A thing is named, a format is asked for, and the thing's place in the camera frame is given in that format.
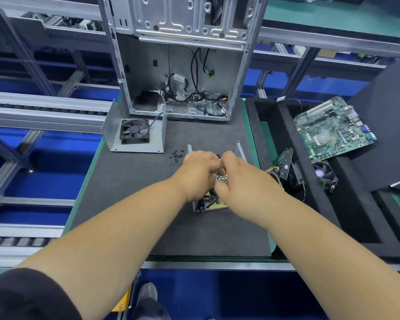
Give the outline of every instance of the black sleeve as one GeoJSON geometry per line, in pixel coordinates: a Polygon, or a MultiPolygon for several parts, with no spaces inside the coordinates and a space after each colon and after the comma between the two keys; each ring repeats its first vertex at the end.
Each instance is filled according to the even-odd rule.
{"type": "Polygon", "coordinates": [[[0,320],[82,320],[64,290],[29,268],[0,274],[0,320]]]}

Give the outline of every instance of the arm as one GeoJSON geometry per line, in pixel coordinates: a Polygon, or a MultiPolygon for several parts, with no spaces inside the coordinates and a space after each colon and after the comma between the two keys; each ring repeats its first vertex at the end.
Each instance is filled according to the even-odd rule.
{"type": "Polygon", "coordinates": [[[267,229],[332,320],[400,319],[400,274],[265,172],[226,152],[219,197],[267,229]]]}
{"type": "Polygon", "coordinates": [[[84,320],[103,319],[182,206],[212,187],[219,166],[213,153],[189,153],[171,178],[114,204],[17,268],[39,270],[55,280],[84,320]]]}

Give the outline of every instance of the circuit board component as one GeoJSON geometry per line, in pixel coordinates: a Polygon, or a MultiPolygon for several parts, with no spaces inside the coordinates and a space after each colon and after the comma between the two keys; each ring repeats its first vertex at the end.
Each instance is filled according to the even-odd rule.
{"type": "Polygon", "coordinates": [[[312,163],[373,144],[375,134],[340,96],[293,119],[312,163]]]}

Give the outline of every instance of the forearm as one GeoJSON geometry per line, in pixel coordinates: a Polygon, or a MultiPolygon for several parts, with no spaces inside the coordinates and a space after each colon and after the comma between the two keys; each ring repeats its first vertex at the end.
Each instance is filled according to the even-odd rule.
{"type": "Polygon", "coordinates": [[[83,319],[103,319],[185,203],[182,191],[171,180],[153,184],[55,240],[18,267],[37,269],[53,278],[83,319]]]}
{"type": "Polygon", "coordinates": [[[400,319],[400,274],[300,201],[279,204],[263,226],[330,319],[400,319]]]}

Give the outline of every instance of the orange object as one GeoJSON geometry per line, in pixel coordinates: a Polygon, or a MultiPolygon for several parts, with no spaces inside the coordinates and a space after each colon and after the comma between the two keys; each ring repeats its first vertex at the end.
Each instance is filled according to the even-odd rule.
{"type": "Polygon", "coordinates": [[[132,285],[129,290],[124,294],[120,302],[111,310],[111,312],[122,312],[128,308],[130,301],[130,291],[132,290],[132,285]]]}

